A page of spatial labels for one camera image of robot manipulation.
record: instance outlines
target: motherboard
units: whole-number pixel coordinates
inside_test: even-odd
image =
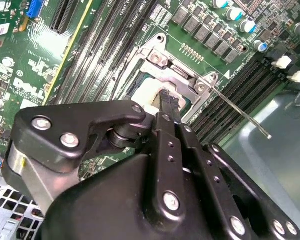
[[[202,143],[300,83],[300,0],[0,0],[0,156],[23,108],[179,100]],[[82,178],[133,152],[82,164]]]

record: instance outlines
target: blue connector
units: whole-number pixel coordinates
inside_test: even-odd
[[[45,0],[32,0],[29,10],[26,13],[26,15],[29,18],[38,17],[41,12],[42,6],[44,5],[44,2],[45,2]]]

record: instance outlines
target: metal screw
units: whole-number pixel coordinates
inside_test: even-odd
[[[51,128],[51,122],[43,117],[37,117],[32,120],[32,126],[38,130],[45,131]]]
[[[159,64],[162,61],[162,55],[155,52],[154,54],[151,55],[150,60],[154,64]]]
[[[60,138],[60,141],[68,148],[75,148],[79,145],[79,139],[73,133],[63,134]]]
[[[217,153],[220,152],[219,149],[218,149],[215,145],[212,145],[212,148],[213,148],[213,150],[216,151]]]
[[[231,225],[233,229],[240,235],[245,235],[246,229],[242,222],[235,216],[230,218]]]
[[[293,235],[297,235],[297,230],[295,229],[295,227],[292,225],[291,222],[286,222],[285,223],[286,227],[288,228],[288,230],[290,231],[290,233],[292,233]]]
[[[273,225],[275,227],[275,230],[277,230],[278,233],[280,233],[281,235],[285,235],[285,229],[284,227],[281,225],[280,222],[278,222],[277,220],[273,221]]]
[[[164,201],[164,204],[166,205],[166,207],[168,209],[170,209],[171,211],[176,211],[179,209],[179,206],[180,206],[179,200],[174,194],[172,194],[170,192],[164,193],[163,201]]]
[[[165,120],[167,120],[168,122],[170,122],[170,120],[171,120],[170,117],[169,117],[167,114],[163,115],[162,117],[163,117]]]
[[[203,92],[205,90],[205,87],[204,86],[198,86],[198,91],[199,92]]]
[[[192,130],[191,130],[191,128],[190,128],[189,126],[185,125],[184,128],[185,128],[185,130],[186,130],[188,133],[191,133],[191,132],[192,132]]]
[[[217,79],[217,75],[215,73],[213,73],[213,74],[210,75],[210,80],[211,81],[214,81],[216,79]]]
[[[140,109],[140,107],[137,106],[137,105],[132,106],[132,109],[133,109],[135,112],[137,112],[138,114],[142,112],[141,109]]]

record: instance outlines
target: gray plastic panel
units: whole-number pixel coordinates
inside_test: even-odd
[[[19,225],[16,232],[5,239],[32,240],[44,220],[43,216],[39,216],[42,216],[42,213],[37,204],[7,185],[0,176],[0,234],[6,223],[13,219],[17,220]]]

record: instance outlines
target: black bracket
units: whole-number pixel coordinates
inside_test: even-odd
[[[32,122],[36,118],[48,120],[51,127],[35,128]],[[81,161],[104,154],[99,148],[112,148],[105,139],[108,130],[117,125],[138,124],[145,118],[144,110],[129,100],[25,108],[15,116],[11,140],[29,158],[55,172],[69,173]],[[78,146],[69,148],[62,144],[61,136],[67,133],[77,137]]]

